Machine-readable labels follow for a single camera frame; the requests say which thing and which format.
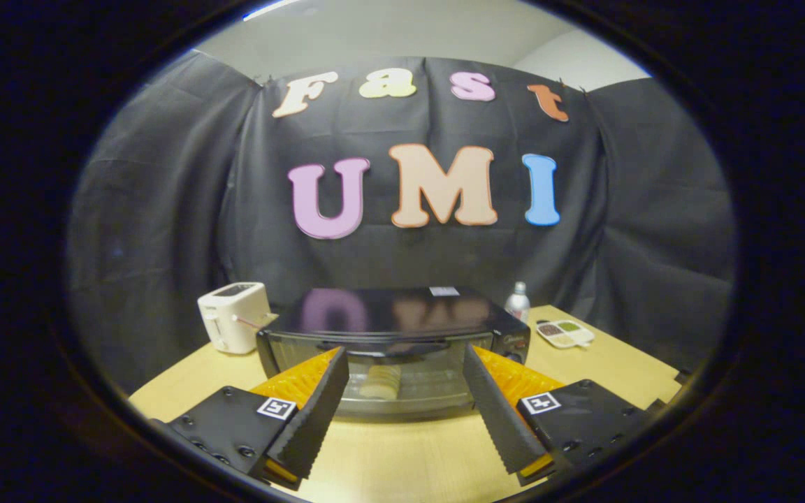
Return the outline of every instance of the letter i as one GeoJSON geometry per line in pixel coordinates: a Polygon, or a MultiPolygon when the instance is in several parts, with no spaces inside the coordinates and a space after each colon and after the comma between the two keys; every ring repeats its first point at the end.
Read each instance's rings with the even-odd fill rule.
{"type": "Polygon", "coordinates": [[[521,162],[530,170],[530,209],[524,214],[534,226],[553,226],[561,221],[561,214],[555,210],[555,168],[557,163],[551,157],[537,154],[524,154],[521,162]]]}

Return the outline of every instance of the wooden table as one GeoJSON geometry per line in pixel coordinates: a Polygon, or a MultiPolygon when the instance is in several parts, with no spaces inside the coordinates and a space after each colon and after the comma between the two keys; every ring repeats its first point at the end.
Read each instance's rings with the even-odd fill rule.
{"type": "MultiPolygon", "coordinates": [[[[526,365],[571,384],[593,379],[638,408],[669,402],[678,370],[580,321],[595,333],[588,349],[556,349],[536,333],[536,320],[572,319],[552,306],[530,310],[526,365]]],[[[172,421],[221,386],[250,389],[266,380],[253,351],[220,353],[206,344],[138,389],[130,402],[150,418],[172,421]]],[[[334,420],[300,490],[316,503],[494,501],[526,490],[508,475],[479,414],[420,423],[334,420]]]]}

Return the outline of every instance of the black fabric backdrop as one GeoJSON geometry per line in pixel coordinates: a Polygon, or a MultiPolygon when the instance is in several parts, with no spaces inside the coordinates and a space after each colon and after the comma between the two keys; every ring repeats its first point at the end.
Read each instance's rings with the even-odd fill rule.
{"type": "MultiPolygon", "coordinates": [[[[428,205],[422,201],[428,213],[428,205]]],[[[523,71],[439,58],[313,69],[260,88],[207,55],[176,61],[119,112],[92,153],[68,233],[71,305],[84,342],[127,392],[207,342],[197,297],[266,284],[274,308],[314,286],[469,284],[502,303],[523,280],[552,303],[681,370],[697,367],[725,321],[735,231],[724,178],[702,134],[652,79],[585,95],[523,71]],[[374,70],[401,67],[408,98],[365,99],[374,70]],[[287,82],[337,71],[309,108],[275,119],[287,82]],[[496,98],[465,101],[449,76],[478,71],[496,98]],[[569,122],[526,89],[562,96],[569,122]],[[498,222],[402,229],[399,168],[387,150],[423,143],[448,169],[487,147],[498,222]],[[533,226],[523,154],[556,160],[561,221],[533,226]],[[294,223],[287,172],[321,163],[319,209],[342,209],[333,164],[370,160],[364,216],[317,240],[294,223]]]]}

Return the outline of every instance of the white wall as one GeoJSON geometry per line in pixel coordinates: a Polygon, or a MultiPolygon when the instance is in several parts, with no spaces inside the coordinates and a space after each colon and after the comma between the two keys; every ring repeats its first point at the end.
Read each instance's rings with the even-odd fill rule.
{"type": "Polygon", "coordinates": [[[413,55],[511,66],[572,25],[515,0],[299,0],[201,41],[264,82],[297,71],[413,55]]]}
{"type": "Polygon", "coordinates": [[[514,68],[550,80],[560,78],[566,85],[587,92],[649,76],[610,45],[580,29],[545,42],[514,64],[514,68]]]}

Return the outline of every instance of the oven top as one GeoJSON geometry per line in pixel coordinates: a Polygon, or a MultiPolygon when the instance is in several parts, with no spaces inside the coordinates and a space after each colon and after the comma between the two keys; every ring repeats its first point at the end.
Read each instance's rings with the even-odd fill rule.
{"type": "Polygon", "coordinates": [[[312,289],[268,331],[289,335],[437,337],[527,328],[469,287],[312,289]]]}

